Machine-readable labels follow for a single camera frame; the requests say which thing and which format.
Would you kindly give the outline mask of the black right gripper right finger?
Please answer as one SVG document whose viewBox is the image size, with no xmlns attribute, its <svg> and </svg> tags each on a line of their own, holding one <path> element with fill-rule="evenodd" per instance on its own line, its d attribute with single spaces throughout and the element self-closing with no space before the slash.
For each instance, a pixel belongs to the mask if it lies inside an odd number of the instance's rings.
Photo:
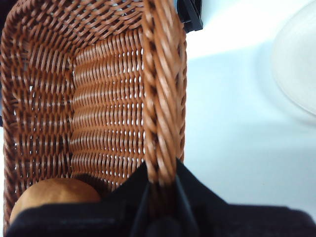
<svg viewBox="0 0 316 237">
<path fill-rule="evenodd" d="M 284 206 L 231 204 L 200 182 L 181 161 L 177 178 L 202 237 L 314 237 L 304 211 Z"/>
</svg>

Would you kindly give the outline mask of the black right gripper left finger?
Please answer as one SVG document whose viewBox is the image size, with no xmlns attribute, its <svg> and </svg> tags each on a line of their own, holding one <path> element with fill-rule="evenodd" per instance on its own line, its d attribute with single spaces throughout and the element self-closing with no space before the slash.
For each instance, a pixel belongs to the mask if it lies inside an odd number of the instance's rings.
<svg viewBox="0 0 316 237">
<path fill-rule="evenodd" d="M 148 223 L 149 182 L 145 164 L 97 203 L 50 204 L 22 211 L 8 237 L 129 237 Z"/>
</svg>

